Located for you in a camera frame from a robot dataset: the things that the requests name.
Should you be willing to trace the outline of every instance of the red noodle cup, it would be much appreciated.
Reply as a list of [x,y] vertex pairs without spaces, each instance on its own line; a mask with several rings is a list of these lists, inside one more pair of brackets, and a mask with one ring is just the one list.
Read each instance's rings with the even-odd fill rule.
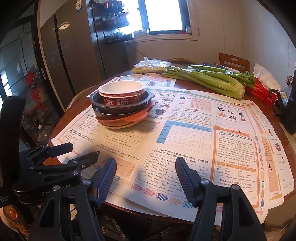
[[135,104],[141,100],[141,95],[130,97],[106,97],[103,96],[105,105],[127,105]]
[[99,93],[108,97],[138,96],[145,92],[145,84],[133,80],[121,80],[106,83],[99,87]]

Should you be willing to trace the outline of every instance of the celery bundle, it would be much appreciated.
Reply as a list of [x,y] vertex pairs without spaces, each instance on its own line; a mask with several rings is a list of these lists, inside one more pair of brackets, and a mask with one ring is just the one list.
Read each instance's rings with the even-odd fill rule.
[[249,74],[248,71],[245,71],[244,73],[239,73],[239,72],[233,72],[231,70],[225,70],[225,69],[220,69],[220,68],[210,67],[210,66],[203,66],[203,65],[190,65],[188,66],[188,69],[194,69],[196,71],[203,72],[206,75],[210,75],[207,72],[216,72],[222,75],[227,75],[236,79],[243,86],[249,86],[252,89],[255,87],[254,84],[256,83],[254,75]]
[[167,66],[162,76],[191,81],[232,98],[241,99],[244,97],[244,86],[226,74]]

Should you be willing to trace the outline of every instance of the black bowl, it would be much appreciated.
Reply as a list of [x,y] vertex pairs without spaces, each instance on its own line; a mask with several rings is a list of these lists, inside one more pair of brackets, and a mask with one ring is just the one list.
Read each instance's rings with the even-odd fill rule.
[[126,104],[126,105],[106,105],[104,103],[103,97],[99,92],[94,92],[90,97],[89,101],[98,107],[99,112],[109,115],[123,115],[130,114],[134,112],[139,112],[146,108],[148,101],[154,96],[149,90],[146,90],[144,94],[141,95],[141,99],[138,103]]
[[96,116],[101,119],[101,120],[105,120],[105,121],[108,121],[108,120],[116,120],[116,119],[120,119],[120,118],[124,118],[124,117],[127,117],[127,116],[130,116],[130,115],[134,115],[140,111],[136,111],[136,112],[133,112],[133,113],[129,113],[129,114],[123,114],[123,115],[118,115],[118,114],[104,114],[104,113],[101,113],[98,109],[97,106],[95,106],[94,104],[92,105],[93,107],[93,110],[94,110],[94,113],[96,114]]
[[225,70],[228,70],[225,66],[220,65],[220,64],[213,64],[213,63],[206,63],[206,62],[203,62],[202,65],[210,66],[210,67],[216,67],[216,68],[219,68],[219,69],[225,69]]

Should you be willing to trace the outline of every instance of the red box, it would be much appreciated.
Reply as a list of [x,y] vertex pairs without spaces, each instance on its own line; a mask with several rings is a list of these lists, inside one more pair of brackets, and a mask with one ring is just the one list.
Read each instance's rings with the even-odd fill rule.
[[262,85],[262,83],[259,81],[258,78],[255,78],[255,79],[257,81],[255,84],[255,88],[252,89],[246,86],[246,91],[272,108],[273,104],[276,101],[277,95],[275,93],[271,93],[271,96],[272,96],[272,99],[271,99],[269,97],[268,89],[264,88],[264,86]]

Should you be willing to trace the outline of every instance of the round wooden table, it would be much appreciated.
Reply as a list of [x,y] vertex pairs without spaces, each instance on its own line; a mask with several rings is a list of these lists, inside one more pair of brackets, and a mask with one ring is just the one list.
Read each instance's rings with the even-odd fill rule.
[[[118,74],[117,76],[124,76],[124,75],[129,75],[132,74],[131,71],[126,71],[123,72],[121,74]],[[79,113],[81,113],[82,111],[84,111],[88,106],[90,106],[90,101],[89,98],[86,97],[87,95],[89,95],[91,92],[93,92],[94,90],[96,90],[99,86],[101,86],[102,84],[107,83],[108,81],[110,81],[112,78],[109,78],[107,80],[105,80],[104,82],[94,86],[93,88],[89,89],[89,92],[86,93],[85,97],[82,96],[80,97],[75,103],[73,103],[73,105],[66,111],[66,113],[63,115],[63,117],[61,118],[61,120],[59,121],[59,123],[57,124],[57,126],[55,127],[51,138],[56,137],[63,129],[64,127],[66,127],[66,125],[68,125]],[[180,89],[187,89],[187,90],[199,90],[199,91],[204,91],[204,92],[210,92],[210,93],[216,93],[214,91],[211,91],[203,86],[200,86],[198,84],[194,84],[191,82],[187,82],[187,81],[182,81],[182,80],[177,80],[176,84],[175,84],[175,88],[180,88]],[[272,124],[275,133],[277,134],[277,136],[279,137],[282,146],[284,147],[285,153],[287,155],[290,167],[291,167],[291,171],[293,174],[293,178],[295,180],[295,175],[296,175],[296,156],[295,156],[295,152],[294,149],[292,148],[290,142],[288,141],[288,138],[286,136],[286,134],[284,133],[282,127],[279,125],[280,123],[280,118],[274,115],[274,112],[272,110],[272,108],[270,108],[268,105],[266,105],[265,103],[263,103],[262,101],[260,101],[259,99],[256,99],[254,96],[250,95],[249,93],[245,93],[244,99],[247,100],[251,100],[254,101],[255,104],[261,109],[261,111],[264,113],[264,115],[268,118],[269,122]],[[61,164],[59,162],[59,160],[57,158],[49,158],[44,162],[45,165],[55,165],[55,164]],[[287,201],[289,198],[291,198],[292,196],[294,196],[296,194],[296,188],[294,187],[294,190],[292,192],[290,192],[288,195],[285,196],[284,202]],[[116,207],[120,210],[126,211],[126,212],[131,212],[131,213],[135,213],[138,215],[142,215],[148,218],[156,218],[158,220],[165,220],[165,221],[170,221],[170,222],[179,222],[179,223],[188,223],[187,221],[184,220],[180,220],[180,219],[176,219],[176,218],[166,218],[166,217],[159,217],[159,216],[151,216],[151,215],[147,215],[147,214],[143,214],[143,213],[138,213],[138,212],[134,212],[131,210],[127,210],[124,209],[122,207],[118,207],[115,205],[111,205],[113,207]]]

